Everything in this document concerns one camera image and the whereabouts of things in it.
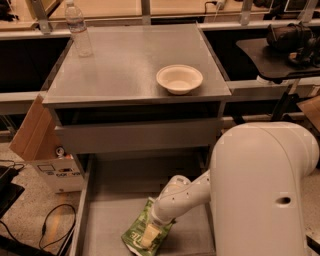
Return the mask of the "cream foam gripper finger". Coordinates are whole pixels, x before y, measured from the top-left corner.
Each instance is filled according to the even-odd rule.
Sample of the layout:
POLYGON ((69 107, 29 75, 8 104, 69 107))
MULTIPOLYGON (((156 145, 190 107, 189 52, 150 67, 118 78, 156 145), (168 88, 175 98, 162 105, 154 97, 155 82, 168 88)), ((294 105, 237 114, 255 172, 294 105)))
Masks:
POLYGON ((159 227, 154 224, 148 224, 145 228, 145 231, 141 240, 141 247, 144 249, 148 249, 152 246, 153 241, 161 234, 162 231, 159 227))

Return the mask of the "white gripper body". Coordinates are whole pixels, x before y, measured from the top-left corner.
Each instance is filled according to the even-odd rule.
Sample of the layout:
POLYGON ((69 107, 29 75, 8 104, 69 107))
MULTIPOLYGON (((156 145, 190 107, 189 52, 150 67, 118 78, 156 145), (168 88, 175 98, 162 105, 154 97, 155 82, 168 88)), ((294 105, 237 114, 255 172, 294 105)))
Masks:
POLYGON ((190 203, 187 188, 191 181, 185 176, 175 175, 165 185, 149 211, 149 222, 165 226, 188 211, 190 203))

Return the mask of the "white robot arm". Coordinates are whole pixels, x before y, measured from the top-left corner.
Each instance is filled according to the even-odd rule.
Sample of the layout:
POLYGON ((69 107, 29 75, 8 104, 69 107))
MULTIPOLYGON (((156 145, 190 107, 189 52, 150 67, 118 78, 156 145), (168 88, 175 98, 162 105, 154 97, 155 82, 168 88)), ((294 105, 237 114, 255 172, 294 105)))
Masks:
POLYGON ((149 248, 162 226, 209 202, 217 256, 308 256, 300 183, 318 159, 315 137, 300 125, 235 126, 216 142, 208 171, 167 183, 141 246, 149 248))

